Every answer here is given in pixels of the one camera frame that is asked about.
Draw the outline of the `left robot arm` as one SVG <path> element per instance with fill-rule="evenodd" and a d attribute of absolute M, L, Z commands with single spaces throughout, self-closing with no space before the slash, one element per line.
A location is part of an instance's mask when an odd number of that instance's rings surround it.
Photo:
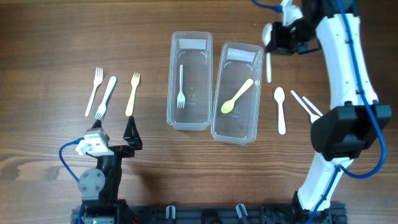
<path fill-rule="evenodd" d="M 97 160 L 96 167 L 82 173 L 78 179 L 82 206 L 74 210 L 72 223 L 139 223 L 138 217 L 124 199 L 118 199 L 122 177 L 122 159 L 134 157 L 142 149 L 135 120 L 129 117 L 123 139 L 125 145 L 110 146 L 109 136 L 96 120 L 78 143 L 79 155 Z"/>

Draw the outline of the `white spoon thin handle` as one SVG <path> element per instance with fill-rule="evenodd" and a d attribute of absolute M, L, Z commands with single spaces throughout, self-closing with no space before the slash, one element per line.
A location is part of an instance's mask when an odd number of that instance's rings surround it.
<path fill-rule="evenodd" d="M 308 106 L 303 102 L 303 100 L 294 92 L 293 90 L 290 91 L 293 97 L 297 100 L 297 102 L 302 106 L 302 108 L 308 113 L 310 117 L 310 122 L 314 123 L 319 117 L 319 115 L 316 115 L 310 111 Z"/>

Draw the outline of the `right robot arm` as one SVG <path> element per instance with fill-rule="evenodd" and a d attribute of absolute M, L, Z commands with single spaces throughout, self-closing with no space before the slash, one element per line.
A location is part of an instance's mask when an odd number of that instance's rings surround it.
<path fill-rule="evenodd" d="M 296 219 L 309 221 L 329 209 L 339 179 L 349 174 L 349 165 L 374 141 L 380 143 L 381 156 L 363 177 L 383 167 L 387 149 L 382 130 L 392 110 L 380 104 L 368 77 L 357 1 L 303 1 L 300 6 L 282 1 L 274 10 L 282 20 L 262 34 L 267 54 L 307 54 L 308 43 L 316 40 L 330 83 L 330 110 L 312 122 L 315 155 L 293 201 Z"/>

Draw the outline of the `yellow-green plastic spoon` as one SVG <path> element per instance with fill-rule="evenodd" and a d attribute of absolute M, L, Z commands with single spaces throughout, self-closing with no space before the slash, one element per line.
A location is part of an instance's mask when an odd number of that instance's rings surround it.
<path fill-rule="evenodd" d="M 242 87 L 237 91 L 237 93 L 232 97 L 232 99 L 225 101 L 221 107 L 221 112 L 224 114 L 230 113 L 234 109 L 234 104 L 236 100 L 245 93 L 252 85 L 254 81 L 253 79 L 247 79 Z"/>

